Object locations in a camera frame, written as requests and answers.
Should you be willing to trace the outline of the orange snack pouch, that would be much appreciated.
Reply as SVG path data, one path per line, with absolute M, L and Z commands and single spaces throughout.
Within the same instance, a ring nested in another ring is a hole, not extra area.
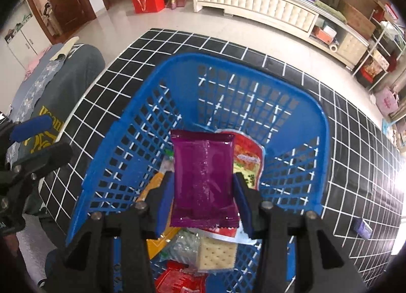
M 174 173 L 157 173 L 147 184 L 137 202 L 147 204 L 143 221 L 149 258 L 153 259 L 176 236 L 180 228 L 171 226 Z

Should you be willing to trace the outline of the clear blue pastry bag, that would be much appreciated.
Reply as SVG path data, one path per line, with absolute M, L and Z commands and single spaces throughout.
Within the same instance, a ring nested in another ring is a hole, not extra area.
M 160 251 L 159 261 L 177 261 L 188 266 L 197 264 L 197 254 L 200 244 L 198 233 L 181 229 L 176 236 Z

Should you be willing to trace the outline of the purple snack packet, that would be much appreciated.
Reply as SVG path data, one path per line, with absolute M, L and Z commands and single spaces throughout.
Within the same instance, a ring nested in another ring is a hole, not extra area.
M 173 129 L 171 226 L 237 228 L 233 196 L 234 136 Z

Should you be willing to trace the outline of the clear cracker pack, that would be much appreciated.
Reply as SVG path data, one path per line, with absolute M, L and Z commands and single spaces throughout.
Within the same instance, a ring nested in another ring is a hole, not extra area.
M 238 245 L 210 237 L 201 237 L 196 268 L 199 272 L 223 272 L 235 266 Z

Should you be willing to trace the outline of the blue plastic basket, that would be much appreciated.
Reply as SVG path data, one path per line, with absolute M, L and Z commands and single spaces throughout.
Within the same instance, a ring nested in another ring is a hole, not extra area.
M 233 167 L 259 171 L 250 186 L 292 213 L 321 211 L 330 153 L 328 118 L 309 93 L 283 78 L 202 53 L 169 57 L 126 102 L 97 146 L 68 238 L 96 211 L 127 209 L 166 151 L 190 174 L 188 218 L 212 205 L 199 176 Z

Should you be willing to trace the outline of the red yellow snack pouch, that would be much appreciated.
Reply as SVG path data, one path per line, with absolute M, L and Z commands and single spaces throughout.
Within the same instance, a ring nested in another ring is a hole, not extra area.
M 259 181 L 264 169 L 265 149 L 244 132 L 236 129 L 218 129 L 217 134 L 234 136 L 233 173 L 241 173 L 248 188 L 259 189 Z M 251 239 L 240 222 L 238 228 L 204 228 L 192 229 L 202 237 L 254 246 L 257 241 Z

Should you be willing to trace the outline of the small red snack packet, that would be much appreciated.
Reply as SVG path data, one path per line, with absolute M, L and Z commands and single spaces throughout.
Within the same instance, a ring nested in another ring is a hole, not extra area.
M 166 270 L 155 280 L 158 293 L 204 293 L 206 274 L 198 274 L 185 264 L 167 261 Z

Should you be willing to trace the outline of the green cracker pack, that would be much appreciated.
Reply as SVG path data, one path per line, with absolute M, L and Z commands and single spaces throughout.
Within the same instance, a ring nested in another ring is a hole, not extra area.
M 174 156 L 171 149 L 164 150 L 164 157 L 162 159 L 159 172 L 165 174 L 167 171 L 174 172 Z

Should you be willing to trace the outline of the small purple candy pack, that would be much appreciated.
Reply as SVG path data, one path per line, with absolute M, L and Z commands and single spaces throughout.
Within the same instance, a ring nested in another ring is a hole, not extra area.
M 363 218 L 353 219 L 352 230 L 364 240 L 369 240 L 373 235 L 371 226 Z

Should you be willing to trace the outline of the black white grid tablecloth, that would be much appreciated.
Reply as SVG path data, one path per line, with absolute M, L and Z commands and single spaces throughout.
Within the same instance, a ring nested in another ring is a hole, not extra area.
M 153 28 L 136 39 L 101 73 L 80 99 L 61 132 L 71 144 L 70 163 L 47 177 L 39 194 L 68 237 L 85 174 L 105 132 L 119 120 L 125 104 L 152 71 L 169 57 L 199 52 L 252 65 L 268 75 L 300 86 L 321 103 L 330 127 L 328 174 L 321 216 L 361 274 L 372 286 L 389 268 L 404 195 L 405 159 L 359 108 L 331 87 L 271 56 L 194 33 Z M 354 218 L 372 228 L 369 240 L 352 230 Z

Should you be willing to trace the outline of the pink tote bag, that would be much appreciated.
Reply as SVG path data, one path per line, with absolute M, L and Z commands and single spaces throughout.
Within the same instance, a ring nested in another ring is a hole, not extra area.
M 384 87 L 374 94 L 376 98 L 376 106 L 384 116 L 395 112 L 398 109 L 398 95 L 390 88 Z

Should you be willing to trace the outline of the white tufted tv cabinet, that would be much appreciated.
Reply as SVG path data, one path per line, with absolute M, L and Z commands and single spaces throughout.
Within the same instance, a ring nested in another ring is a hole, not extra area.
M 353 69 L 369 43 L 337 15 L 310 0 L 193 0 L 195 12 L 204 7 L 257 21 L 293 35 Z

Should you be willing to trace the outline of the white metal shelf rack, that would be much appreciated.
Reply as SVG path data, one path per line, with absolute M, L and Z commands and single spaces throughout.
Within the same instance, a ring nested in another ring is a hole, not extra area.
M 369 20 L 376 28 L 352 76 L 371 92 L 396 69 L 405 53 L 405 26 L 398 24 L 395 14 L 386 9 L 374 9 Z

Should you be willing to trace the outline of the green folded cloth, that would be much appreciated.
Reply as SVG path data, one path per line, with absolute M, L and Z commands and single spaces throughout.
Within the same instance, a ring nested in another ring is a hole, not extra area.
M 347 23 L 347 19 L 345 18 L 345 16 L 339 12 L 338 10 L 330 7 L 328 4 L 325 4 L 324 2 L 320 1 L 320 0 L 314 0 L 314 4 L 323 9 L 326 12 L 329 12 L 331 15 L 335 16 L 336 18 L 338 18 L 340 21 L 342 21 L 343 23 Z

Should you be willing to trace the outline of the cardboard box on cabinet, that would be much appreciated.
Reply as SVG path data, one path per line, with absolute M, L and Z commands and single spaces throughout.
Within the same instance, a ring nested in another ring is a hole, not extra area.
M 338 10 L 346 18 L 347 24 L 357 31 L 364 39 L 369 39 L 376 26 L 366 16 L 347 2 L 340 0 Z

